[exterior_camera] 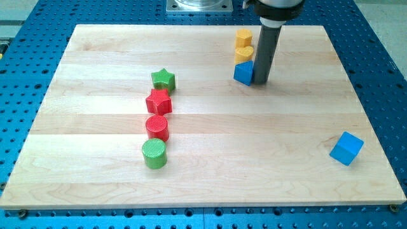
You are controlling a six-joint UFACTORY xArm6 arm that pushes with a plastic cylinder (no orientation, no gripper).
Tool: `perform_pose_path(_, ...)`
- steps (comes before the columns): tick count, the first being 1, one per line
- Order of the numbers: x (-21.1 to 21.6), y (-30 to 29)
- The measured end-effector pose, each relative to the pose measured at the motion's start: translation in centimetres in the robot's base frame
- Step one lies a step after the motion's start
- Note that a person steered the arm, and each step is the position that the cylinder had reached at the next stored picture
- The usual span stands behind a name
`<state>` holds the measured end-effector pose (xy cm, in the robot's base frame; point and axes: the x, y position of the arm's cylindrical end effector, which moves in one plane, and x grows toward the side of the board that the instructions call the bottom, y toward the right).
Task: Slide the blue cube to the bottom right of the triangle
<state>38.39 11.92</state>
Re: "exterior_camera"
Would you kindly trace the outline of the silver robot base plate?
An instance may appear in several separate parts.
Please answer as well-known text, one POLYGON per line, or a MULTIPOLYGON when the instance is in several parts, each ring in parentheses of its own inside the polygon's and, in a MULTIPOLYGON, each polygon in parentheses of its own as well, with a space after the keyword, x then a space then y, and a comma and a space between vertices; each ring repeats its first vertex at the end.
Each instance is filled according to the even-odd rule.
POLYGON ((232 0, 166 0, 167 13, 232 12, 232 0))

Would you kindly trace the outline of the robot arm end black white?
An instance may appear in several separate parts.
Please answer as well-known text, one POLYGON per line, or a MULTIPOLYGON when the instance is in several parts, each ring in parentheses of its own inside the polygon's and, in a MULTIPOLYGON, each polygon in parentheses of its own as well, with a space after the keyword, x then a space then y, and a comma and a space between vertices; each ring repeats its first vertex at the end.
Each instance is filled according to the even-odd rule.
POLYGON ((253 6, 253 11, 259 16, 262 25, 280 28, 301 14, 305 2, 305 0, 243 0, 242 8, 253 6))

